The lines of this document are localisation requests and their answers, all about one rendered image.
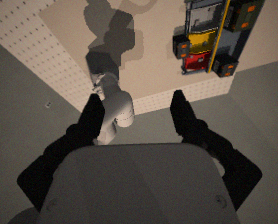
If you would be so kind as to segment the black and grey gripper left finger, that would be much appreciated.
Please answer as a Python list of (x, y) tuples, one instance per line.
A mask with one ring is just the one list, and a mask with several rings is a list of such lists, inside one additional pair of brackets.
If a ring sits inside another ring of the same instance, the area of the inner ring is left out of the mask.
[(91, 93), (77, 124), (48, 145), (43, 155), (31, 163), (17, 178), (17, 184), (40, 213), (53, 180), (53, 174), (65, 156), (78, 148), (95, 145), (100, 135), (105, 108), (97, 93)]

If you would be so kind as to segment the red open bin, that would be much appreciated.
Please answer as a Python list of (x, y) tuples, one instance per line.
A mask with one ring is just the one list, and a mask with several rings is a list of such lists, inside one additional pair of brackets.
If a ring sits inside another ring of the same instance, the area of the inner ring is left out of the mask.
[[(193, 58), (189, 59), (189, 57), (188, 57), (185, 59), (184, 65), (185, 65), (186, 69), (197, 70), (197, 69), (207, 68), (209, 59), (210, 59), (210, 55), (211, 55), (211, 51), (206, 51), (206, 52), (202, 52), (202, 53), (198, 53), (198, 54), (189, 53), (189, 55), (193, 56)], [(198, 63), (199, 58), (203, 58), (203, 62)], [(187, 66), (187, 62), (188, 62), (188, 66)]]

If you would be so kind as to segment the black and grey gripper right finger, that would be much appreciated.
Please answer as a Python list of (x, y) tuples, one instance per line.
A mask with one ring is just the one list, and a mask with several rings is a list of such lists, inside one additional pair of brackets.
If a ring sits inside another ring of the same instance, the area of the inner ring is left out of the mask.
[(183, 137), (181, 143), (205, 149), (224, 167), (222, 179), (237, 211), (262, 178), (260, 168), (235, 150), (229, 140), (208, 129), (205, 121), (197, 119), (182, 90), (174, 91), (170, 112), (176, 133)]

